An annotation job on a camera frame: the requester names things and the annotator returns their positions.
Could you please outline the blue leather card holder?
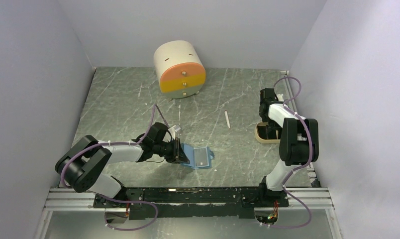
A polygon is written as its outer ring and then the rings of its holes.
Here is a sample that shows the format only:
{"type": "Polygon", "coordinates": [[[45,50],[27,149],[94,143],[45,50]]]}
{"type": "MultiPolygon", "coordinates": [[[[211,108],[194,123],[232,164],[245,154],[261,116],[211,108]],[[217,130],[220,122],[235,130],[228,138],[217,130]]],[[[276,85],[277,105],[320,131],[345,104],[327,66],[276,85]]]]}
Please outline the blue leather card holder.
{"type": "Polygon", "coordinates": [[[189,144],[183,143],[182,149],[189,160],[189,163],[182,163],[183,166],[191,169],[211,168],[214,153],[209,147],[192,147],[189,144]]]}

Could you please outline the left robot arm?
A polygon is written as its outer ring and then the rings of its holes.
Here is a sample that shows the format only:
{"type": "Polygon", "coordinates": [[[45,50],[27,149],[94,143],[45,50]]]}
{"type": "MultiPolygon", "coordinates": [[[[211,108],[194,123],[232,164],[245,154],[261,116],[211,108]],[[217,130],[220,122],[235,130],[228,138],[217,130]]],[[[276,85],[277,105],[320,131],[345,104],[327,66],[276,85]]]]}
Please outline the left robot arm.
{"type": "Polygon", "coordinates": [[[115,177],[104,173],[106,165],[146,162],[153,155],[168,163],[190,162],[179,138],[172,135],[168,126],[156,122],[144,134],[129,141],[101,141],[86,135],[58,160],[55,171],[63,186],[68,185],[77,193],[95,192],[105,196],[114,207],[120,207],[127,200],[127,188],[115,177]]]}

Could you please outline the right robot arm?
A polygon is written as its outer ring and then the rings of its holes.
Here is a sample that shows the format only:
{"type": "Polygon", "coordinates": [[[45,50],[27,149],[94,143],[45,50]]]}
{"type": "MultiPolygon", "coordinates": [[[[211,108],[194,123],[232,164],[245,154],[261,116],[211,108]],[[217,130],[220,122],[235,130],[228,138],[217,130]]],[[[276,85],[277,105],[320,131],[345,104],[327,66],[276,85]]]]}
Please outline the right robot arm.
{"type": "Polygon", "coordinates": [[[318,122],[307,119],[279,101],[273,88],[260,91],[259,116],[255,138],[263,144],[277,143],[279,158],[275,168],[264,178],[266,188],[258,192],[258,201],[263,206],[275,202],[289,178],[318,159],[318,122]]]}

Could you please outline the beige card tray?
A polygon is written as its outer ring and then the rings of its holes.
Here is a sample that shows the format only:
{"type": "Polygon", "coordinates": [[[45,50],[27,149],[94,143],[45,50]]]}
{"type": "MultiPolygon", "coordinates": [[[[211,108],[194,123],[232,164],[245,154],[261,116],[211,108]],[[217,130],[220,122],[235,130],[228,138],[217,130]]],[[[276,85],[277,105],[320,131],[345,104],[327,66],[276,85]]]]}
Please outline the beige card tray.
{"type": "Polygon", "coordinates": [[[278,144],[282,128],[275,123],[269,125],[267,122],[259,122],[255,126],[255,139],[261,144],[278,144]]]}

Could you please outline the white pen red cap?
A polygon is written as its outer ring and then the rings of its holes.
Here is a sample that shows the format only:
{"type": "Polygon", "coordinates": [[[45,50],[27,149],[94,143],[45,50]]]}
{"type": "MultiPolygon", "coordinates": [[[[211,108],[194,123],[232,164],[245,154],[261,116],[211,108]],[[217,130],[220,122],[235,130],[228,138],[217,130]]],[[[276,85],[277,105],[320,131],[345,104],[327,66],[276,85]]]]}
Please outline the white pen red cap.
{"type": "Polygon", "coordinates": [[[225,120],[226,120],[227,127],[229,129],[231,129],[231,124],[230,124],[230,120],[229,120],[229,114],[228,114],[227,110],[224,111],[224,115],[225,115],[225,120]]]}

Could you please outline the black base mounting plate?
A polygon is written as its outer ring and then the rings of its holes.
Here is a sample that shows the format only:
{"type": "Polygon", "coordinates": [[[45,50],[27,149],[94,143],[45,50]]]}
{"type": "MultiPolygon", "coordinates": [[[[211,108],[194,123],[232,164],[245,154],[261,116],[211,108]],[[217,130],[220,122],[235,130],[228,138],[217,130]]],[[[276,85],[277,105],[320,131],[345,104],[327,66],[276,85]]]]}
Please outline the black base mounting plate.
{"type": "Polygon", "coordinates": [[[129,212],[131,220],[226,216],[253,219],[255,209],[288,206],[284,191],[268,190],[264,184],[256,187],[128,187],[127,200],[112,202],[96,194],[93,203],[96,209],[129,212]]]}

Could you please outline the round cream drawer cabinet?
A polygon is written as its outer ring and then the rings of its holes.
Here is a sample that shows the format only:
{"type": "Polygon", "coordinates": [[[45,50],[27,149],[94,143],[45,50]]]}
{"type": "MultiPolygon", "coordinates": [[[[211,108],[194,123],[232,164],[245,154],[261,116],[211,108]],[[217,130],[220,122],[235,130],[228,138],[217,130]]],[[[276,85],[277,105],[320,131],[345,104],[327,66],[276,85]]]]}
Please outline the round cream drawer cabinet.
{"type": "Polygon", "coordinates": [[[205,67],[187,41],[162,44],[154,52],[153,61],[160,91],[168,99],[197,95],[205,84],[205,67]]]}

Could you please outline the right side aluminium rail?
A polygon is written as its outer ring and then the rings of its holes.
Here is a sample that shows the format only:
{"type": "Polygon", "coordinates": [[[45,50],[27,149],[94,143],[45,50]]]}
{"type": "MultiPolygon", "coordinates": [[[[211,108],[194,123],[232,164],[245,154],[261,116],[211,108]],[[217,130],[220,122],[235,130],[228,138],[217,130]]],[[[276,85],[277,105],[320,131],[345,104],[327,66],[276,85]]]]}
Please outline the right side aluminium rail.
{"type": "Polygon", "coordinates": [[[308,167],[319,157],[318,122],[315,119],[303,119],[297,112],[288,107],[301,92],[301,82],[292,76],[284,76],[280,80],[292,79],[299,85],[297,93],[283,102],[283,109],[288,117],[283,119],[281,145],[279,154],[286,167],[292,166],[282,180],[282,186],[295,172],[308,167]]]}

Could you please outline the aluminium frame rail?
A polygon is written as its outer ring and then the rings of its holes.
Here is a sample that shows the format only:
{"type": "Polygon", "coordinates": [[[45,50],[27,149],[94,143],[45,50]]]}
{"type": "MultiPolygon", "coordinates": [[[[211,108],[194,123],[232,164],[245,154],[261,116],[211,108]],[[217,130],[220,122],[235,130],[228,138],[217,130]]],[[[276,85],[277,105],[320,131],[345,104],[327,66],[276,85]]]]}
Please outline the aluminium frame rail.
{"type": "Polygon", "coordinates": [[[323,210],[331,236],[342,238],[334,205],[326,188],[292,188],[290,194],[257,187],[158,188],[130,187],[123,201],[91,193],[52,188],[35,238],[46,236],[54,212],[101,212],[110,220],[237,216],[267,225],[282,210],[323,210]]]}

